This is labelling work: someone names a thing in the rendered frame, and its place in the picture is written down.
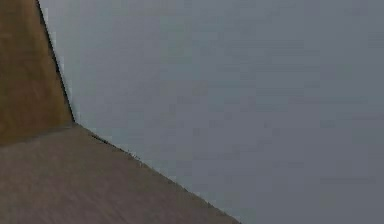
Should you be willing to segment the brown wooden door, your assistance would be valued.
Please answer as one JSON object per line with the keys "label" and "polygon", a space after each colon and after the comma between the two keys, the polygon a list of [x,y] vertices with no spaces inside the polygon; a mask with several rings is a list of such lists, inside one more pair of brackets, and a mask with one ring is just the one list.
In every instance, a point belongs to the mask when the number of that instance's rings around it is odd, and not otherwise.
{"label": "brown wooden door", "polygon": [[72,122],[39,0],[0,0],[0,146]]}

